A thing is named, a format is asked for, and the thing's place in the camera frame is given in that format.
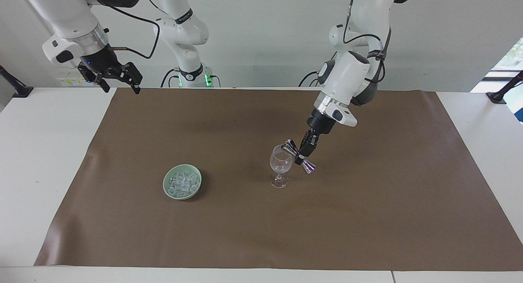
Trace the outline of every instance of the black pole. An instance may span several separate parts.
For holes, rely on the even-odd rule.
[[[16,93],[13,94],[13,98],[26,98],[33,90],[33,87],[28,87],[21,83],[17,78],[5,70],[2,65],[0,65],[0,75],[15,88]]]
[[[514,76],[514,78],[512,80],[510,80],[510,82],[508,82],[508,84],[506,84],[500,91],[498,91],[496,93],[487,93],[487,96],[490,98],[492,103],[507,104],[503,100],[503,97],[505,96],[506,93],[508,93],[508,91],[515,88],[516,84],[518,84],[522,80],[523,80],[523,70],[517,76]]]

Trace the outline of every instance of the black stand foot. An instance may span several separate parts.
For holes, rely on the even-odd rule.
[[[496,100],[495,97],[497,93],[487,93],[487,97],[489,97],[489,99],[491,100],[491,102],[493,104],[507,104],[507,102],[505,102],[505,100],[501,99],[501,101],[498,101]]]
[[[22,87],[21,89],[16,90],[16,93],[13,94],[13,98],[27,98],[33,89],[33,87]]]

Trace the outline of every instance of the wine glass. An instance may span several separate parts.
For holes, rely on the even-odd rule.
[[[284,188],[289,182],[285,175],[293,166],[293,156],[282,149],[281,145],[274,147],[270,155],[270,167],[274,173],[270,176],[270,184],[276,188]]]

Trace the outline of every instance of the blue object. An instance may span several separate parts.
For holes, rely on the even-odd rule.
[[[523,108],[521,108],[518,112],[515,113],[516,117],[523,123]]]

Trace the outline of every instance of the white table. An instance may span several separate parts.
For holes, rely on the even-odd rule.
[[[523,282],[523,272],[353,272],[30,267],[114,89],[35,89],[0,113],[0,283],[5,282]],[[523,126],[484,94],[439,93],[472,157],[523,238]]]

